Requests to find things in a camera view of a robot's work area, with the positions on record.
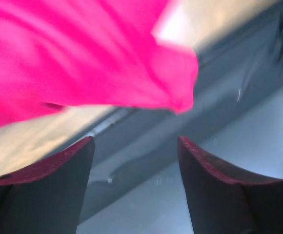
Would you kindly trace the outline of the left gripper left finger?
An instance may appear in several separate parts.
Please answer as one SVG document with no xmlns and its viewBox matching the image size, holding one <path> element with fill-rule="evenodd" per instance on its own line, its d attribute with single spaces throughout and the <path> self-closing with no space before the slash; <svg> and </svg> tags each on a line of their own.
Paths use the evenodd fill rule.
<svg viewBox="0 0 283 234">
<path fill-rule="evenodd" d="M 91 136 L 0 178 L 0 234 L 74 234 L 95 151 Z"/>
</svg>

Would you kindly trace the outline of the red t shirt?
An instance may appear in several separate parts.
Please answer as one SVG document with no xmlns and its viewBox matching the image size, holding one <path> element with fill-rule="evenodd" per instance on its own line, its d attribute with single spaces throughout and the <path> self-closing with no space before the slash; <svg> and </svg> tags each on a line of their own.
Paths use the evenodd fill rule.
<svg viewBox="0 0 283 234">
<path fill-rule="evenodd" d="M 0 127 L 70 106 L 192 108 L 198 60 L 153 36 L 172 0 L 0 0 Z"/>
</svg>

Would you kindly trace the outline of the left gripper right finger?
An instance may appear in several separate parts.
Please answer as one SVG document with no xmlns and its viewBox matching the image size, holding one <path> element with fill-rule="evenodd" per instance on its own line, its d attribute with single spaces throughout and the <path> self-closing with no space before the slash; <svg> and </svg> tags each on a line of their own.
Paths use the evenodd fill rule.
<svg viewBox="0 0 283 234">
<path fill-rule="evenodd" d="M 196 234 L 283 234 L 283 179 L 247 171 L 178 138 L 178 159 Z"/>
</svg>

